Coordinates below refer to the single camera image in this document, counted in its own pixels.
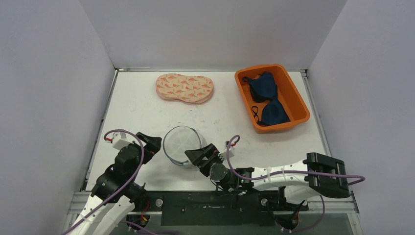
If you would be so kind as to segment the white mesh cylindrical laundry bag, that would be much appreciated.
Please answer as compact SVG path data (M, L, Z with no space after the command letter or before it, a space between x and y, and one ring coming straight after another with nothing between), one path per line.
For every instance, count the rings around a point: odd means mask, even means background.
M207 146L206 139L194 128L180 125L169 130L162 139L162 149L170 162L187 171L198 171L184 153Z

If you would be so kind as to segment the pink carrot-print laundry bag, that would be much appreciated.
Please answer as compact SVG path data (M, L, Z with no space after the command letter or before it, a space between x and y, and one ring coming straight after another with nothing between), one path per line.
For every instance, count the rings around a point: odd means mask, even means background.
M214 91L214 83L208 77L177 73L159 76L155 86L160 98L188 104L202 104L211 98Z

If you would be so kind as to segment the navy blue bra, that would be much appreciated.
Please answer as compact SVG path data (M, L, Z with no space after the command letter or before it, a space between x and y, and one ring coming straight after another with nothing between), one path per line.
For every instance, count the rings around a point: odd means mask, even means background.
M265 71L255 79L245 76L242 81L248 83L251 97L255 103L266 103L260 116L258 115L259 107L255 105L251 107L258 125L272 126L290 121L278 99L277 84L271 72Z

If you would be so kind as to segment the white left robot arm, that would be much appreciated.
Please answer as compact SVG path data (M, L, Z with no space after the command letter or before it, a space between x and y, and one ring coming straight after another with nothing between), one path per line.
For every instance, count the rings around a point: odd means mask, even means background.
M108 235L132 211L147 210L150 200L145 186L135 183L141 167L161 149L162 138L114 129L104 141L118 150L92 188L86 204L66 235Z

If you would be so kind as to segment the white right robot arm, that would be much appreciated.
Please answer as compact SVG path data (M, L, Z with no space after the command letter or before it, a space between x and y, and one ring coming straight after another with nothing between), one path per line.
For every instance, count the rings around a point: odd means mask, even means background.
M213 145L186 150L185 155L199 171L227 192L260 192L277 189L277 205L289 210L314 196L347 198L349 186L343 161L319 153L308 153L306 159L279 167L233 168L234 144L219 152Z

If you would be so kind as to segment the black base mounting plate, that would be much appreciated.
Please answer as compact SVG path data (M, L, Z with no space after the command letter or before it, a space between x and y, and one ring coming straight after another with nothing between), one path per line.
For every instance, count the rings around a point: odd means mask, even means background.
M126 218L140 225L161 216L162 226L273 226L273 213L284 219L309 209L306 203L290 204L276 190L238 195L223 191L148 191L142 204Z

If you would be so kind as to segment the orange plastic bin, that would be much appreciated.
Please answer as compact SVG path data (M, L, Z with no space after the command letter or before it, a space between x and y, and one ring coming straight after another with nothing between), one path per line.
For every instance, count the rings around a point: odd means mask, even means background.
M310 112L282 65L238 70L235 81L257 133L286 130L309 120Z

